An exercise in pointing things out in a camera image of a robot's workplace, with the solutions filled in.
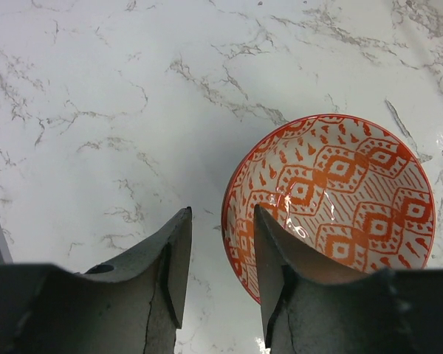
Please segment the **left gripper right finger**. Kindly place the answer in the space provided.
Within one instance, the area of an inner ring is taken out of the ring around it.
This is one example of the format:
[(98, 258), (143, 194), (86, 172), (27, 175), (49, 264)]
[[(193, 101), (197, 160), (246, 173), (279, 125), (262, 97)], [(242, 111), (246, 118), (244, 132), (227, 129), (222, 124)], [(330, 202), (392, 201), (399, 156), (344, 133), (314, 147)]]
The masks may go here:
[(371, 274), (324, 256), (254, 209), (266, 347), (272, 353), (443, 353), (443, 269)]

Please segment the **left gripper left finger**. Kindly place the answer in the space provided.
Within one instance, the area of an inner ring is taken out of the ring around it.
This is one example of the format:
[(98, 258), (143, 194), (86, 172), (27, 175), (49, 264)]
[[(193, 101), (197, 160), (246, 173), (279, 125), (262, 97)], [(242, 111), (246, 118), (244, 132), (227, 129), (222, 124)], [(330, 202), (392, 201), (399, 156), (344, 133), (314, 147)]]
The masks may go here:
[(0, 353), (172, 353), (182, 326), (192, 210), (85, 273), (0, 265)]

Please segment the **red patterned bowl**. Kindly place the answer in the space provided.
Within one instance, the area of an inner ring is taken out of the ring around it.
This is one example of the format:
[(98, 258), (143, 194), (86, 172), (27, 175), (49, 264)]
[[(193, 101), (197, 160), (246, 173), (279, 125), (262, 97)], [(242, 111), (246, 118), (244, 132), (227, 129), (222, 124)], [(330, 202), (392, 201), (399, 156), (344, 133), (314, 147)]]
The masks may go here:
[(308, 246), (358, 271), (423, 268), (436, 213), (430, 182), (409, 147), (359, 117), (320, 114), (265, 136), (227, 185), (221, 234), (235, 275), (259, 300), (254, 208)]

